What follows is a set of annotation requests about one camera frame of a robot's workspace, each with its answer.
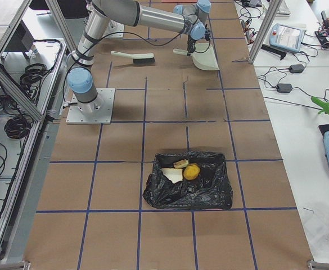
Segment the blue joint cap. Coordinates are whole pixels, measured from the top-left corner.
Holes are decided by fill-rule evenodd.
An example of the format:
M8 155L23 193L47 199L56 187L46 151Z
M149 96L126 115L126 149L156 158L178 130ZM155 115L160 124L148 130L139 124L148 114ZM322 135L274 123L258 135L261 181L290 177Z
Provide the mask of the blue joint cap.
M93 78L87 69L76 67L69 72L67 82L73 92L85 94L92 88Z
M179 14L179 15L183 14L183 5L182 4L176 5L173 9L173 13Z
M203 38L205 34L205 27L203 22L198 22L191 30L191 38L195 41Z
M205 13L209 13L211 8L211 3L209 0L198 0L197 7L200 8Z

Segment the white device screen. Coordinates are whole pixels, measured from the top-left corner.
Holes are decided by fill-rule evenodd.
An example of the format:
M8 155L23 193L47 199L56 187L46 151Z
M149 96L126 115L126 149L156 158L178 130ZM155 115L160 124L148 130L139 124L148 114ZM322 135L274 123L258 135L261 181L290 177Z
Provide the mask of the white device screen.
M299 35L299 29L279 25L277 30L277 43L279 45L295 49L298 44Z

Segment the keyboard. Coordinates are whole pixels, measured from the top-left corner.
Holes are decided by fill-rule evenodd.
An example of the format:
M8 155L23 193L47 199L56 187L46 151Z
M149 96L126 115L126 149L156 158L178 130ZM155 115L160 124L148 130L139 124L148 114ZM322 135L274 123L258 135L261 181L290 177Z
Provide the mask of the keyboard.
M285 0L282 1L279 10L277 11L277 16L289 17L291 15L290 9Z

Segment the white mounting plate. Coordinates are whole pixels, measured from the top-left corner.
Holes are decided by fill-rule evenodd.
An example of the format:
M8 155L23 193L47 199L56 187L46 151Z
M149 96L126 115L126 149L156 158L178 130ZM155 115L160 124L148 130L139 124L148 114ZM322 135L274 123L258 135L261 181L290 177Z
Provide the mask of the white mounting plate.
M114 27L113 29L110 29L110 27L108 26L106 31L104 32L104 35L108 35L110 33L113 32L123 32L124 31L124 24L120 24L119 22L116 22L116 27ZM123 33L120 34L113 34L108 36L107 38L123 38Z
M97 88L98 95L104 100L102 107L93 114L84 114L77 106L69 108L67 124L110 124L114 103L114 88ZM77 102L73 95L71 102Z

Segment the white dustpan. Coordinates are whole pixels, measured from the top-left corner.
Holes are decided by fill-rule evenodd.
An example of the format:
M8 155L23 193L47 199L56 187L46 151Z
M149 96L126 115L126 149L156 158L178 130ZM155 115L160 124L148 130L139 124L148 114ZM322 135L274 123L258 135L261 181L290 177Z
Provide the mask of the white dustpan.
M173 49L173 52L176 55L187 55L187 51L183 49ZM191 56L197 68L201 70L219 70L212 45L208 47L208 43L197 43L196 51Z

